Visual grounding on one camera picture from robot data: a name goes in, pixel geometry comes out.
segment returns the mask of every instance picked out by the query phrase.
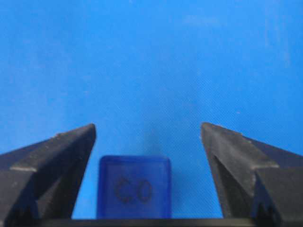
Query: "small plastic block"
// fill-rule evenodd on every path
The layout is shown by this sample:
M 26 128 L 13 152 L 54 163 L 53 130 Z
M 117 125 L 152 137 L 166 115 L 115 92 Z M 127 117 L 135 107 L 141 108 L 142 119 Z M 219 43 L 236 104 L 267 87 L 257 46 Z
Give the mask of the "small plastic block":
M 97 218 L 171 218 L 171 168 L 166 157 L 104 156 Z

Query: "black base bar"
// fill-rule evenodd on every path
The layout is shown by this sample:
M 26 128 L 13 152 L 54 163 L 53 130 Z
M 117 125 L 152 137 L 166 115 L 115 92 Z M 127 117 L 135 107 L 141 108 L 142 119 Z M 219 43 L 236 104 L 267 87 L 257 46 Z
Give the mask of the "black base bar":
M 42 219 L 16 227 L 271 227 L 270 220 L 252 218 L 225 219 Z

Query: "black plastic part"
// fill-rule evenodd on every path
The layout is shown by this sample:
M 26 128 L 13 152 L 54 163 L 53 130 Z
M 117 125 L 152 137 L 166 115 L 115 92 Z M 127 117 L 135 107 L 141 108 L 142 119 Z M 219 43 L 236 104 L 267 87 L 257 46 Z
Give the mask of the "black plastic part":
M 70 218 L 95 142 L 93 124 L 0 156 L 0 227 Z
M 272 217 L 276 226 L 303 226 L 303 167 L 257 170 L 252 215 Z
M 225 218 L 250 216 L 257 168 L 278 164 L 240 133 L 209 123 L 202 139 Z
M 225 218 L 303 226 L 303 157 L 209 123 L 202 138 Z
M 266 220 L 237 219 L 138 219 L 138 220 L 39 220 L 31 227 L 271 227 Z

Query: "blue fabric surface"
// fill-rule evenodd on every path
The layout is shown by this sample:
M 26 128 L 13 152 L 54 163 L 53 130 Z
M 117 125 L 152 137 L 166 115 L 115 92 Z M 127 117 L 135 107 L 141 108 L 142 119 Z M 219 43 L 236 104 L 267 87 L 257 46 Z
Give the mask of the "blue fabric surface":
M 303 154 L 303 2 L 0 0 L 0 152 L 93 122 L 73 217 L 103 155 L 165 155 L 173 218 L 221 217 L 212 122 Z

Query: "blue translucent cube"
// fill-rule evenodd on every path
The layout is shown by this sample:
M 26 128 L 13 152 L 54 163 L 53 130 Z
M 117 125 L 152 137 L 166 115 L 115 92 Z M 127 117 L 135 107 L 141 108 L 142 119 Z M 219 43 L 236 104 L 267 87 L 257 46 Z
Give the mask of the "blue translucent cube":
M 97 218 L 170 218 L 170 176 L 165 157 L 104 156 Z

